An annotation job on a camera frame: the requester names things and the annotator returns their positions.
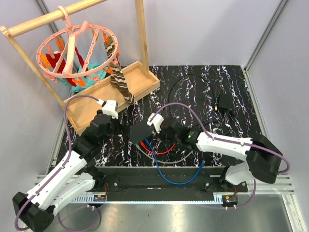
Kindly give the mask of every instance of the wooden drying rack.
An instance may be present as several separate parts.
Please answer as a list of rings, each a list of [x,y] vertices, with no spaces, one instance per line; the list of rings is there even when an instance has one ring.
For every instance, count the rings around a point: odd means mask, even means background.
[[[83,0],[65,7],[65,10],[67,11],[68,15],[71,15],[104,1],[106,0]],[[152,72],[149,71],[143,0],[135,0],[135,8],[139,30],[142,62],[136,61],[135,63],[126,66],[123,69],[123,73],[125,75],[130,92],[134,95],[135,100],[138,101],[155,89],[159,88],[160,81]],[[68,99],[61,99],[61,97],[56,93],[54,88],[49,84],[41,71],[38,69],[37,65],[30,59],[30,57],[25,53],[24,49],[15,39],[15,37],[18,35],[22,35],[62,18],[64,18],[63,13],[60,10],[56,10],[9,29],[7,29],[5,26],[2,26],[0,27],[0,30],[11,43],[11,45],[15,48],[15,50],[19,53],[19,55],[24,59],[27,65],[33,70],[37,77],[51,92],[60,106],[64,108]],[[111,86],[109,77],[81,91],[77,95],[81,94],[92,95],[105,101],[108,99],[117,100],[118,112],[129,106],[129,104],[124,101],[124,98],[120,92]],[[77,98],[70,103],[67,117],[78,134],[81,134],[85,130],[90,121],[94,118],[96,111],[99,108],[99,105],[94,100],[89,98]]]

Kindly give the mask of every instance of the teal cloth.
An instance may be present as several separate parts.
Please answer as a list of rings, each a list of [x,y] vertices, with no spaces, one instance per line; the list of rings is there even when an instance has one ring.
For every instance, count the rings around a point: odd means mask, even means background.
[[[57,78],[57,81],[65,86],[71,86],[65,78]]]
[[[88,64],[88,69],[91,70],[91,69],[94,69],[94,68],[96,68],[96,67],[98,67],[100,65],[101,64]],[[79,66],[78,73],[81,73],[81,71],[82,71],[82,67]],[[103,80],[105,78],[105,76],[106,76],[106,72],[104,70],[97,71],[96,74],[97,74],[97,76],[98,76],[100,81]],[[80,85],[72,86],[72,89],[71,89],[72,93],[78,93],[78,92],[80,92],[80,91],[82,91],[82,90],[84,90],[84,89],[86,89],[86,88],[88,88],[88,87],[90,87],[90,86],[92,86],[92,85],[94,85],[96,83],[96,81],[91,80],[88,77],[84,78],[82,76],[82,80],[85,82],[86,86],[85,87],[82,87]]]

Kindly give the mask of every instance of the red cable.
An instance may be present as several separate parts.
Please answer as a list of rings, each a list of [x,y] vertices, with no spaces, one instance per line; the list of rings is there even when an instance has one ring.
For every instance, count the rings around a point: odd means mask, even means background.
[[[145,148],[146,151],[152,153],[152,151],[149,150],[149,149],[145,146],[144,142],[141,142],[140,144],[141,144],[141,146],[142,146],[143,148]],[[165,152],[155,152],[155,154],[156,154],[156,155],[164,155],[164,154],[170,152],[170,151],[175,147],[175,145],[176,145],[176,144],[174,143],[173,146],[172,146],[169,150],[167,150],[167,151],[165,151]]]

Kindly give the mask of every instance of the red cloth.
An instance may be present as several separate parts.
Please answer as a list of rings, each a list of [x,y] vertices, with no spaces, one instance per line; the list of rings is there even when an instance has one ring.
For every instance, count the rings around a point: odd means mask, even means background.
[[[76,51],[76,54],[77,54],[77,57],[78,57],[78,60],[79,60],[79,63],[81,64],[81,67],[83,68],[85,62],[83,60],[83,57],[79,54],[78,50],[77,50],[77,47],[75,47],[75,51]]]
[[[46,58],[53,68],[56,67],[56,63],[60,59],[61,53],[54,54],[54,56],[55,56],[55,58],[52,58],[50,54],[48,54],[48,53],[46,54]],[[62,73],[65,66],[66,66],[66,62],[64,60],[62,60],[60,67],[58,69],[58,73]],[[76,86],[76,84],[72,81],[72,78],[66,78],[66,80],[69,82],[70,85]]]

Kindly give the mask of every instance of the white wall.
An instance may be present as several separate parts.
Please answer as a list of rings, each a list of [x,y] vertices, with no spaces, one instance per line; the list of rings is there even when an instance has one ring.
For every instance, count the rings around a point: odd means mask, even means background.
[[[4,1],[0,24],[7,28],[40,16],[34,1]],[[39,45],[51,35],[47,26],[17,37],[32,59]],[[22,60],[5,37],[0,35],[0,225],[14,230],[12,197],[34,186],[50,159],[61,107]],[[63,98],[69,90],[56,85]]]
[[[309,1],[290,1],[249,70],[272,142],[289,175],[309,228]]]
[[[50,11],[77,0],[45,0]],[[245,65],[280,0],[144,0],[150,65]],[[111,29],[120,61],[140,59],[134,0],[108,0],[71,16]],[[56,23],[64,28],[61,20]],[[85,55],[88,47],[79,47]]]

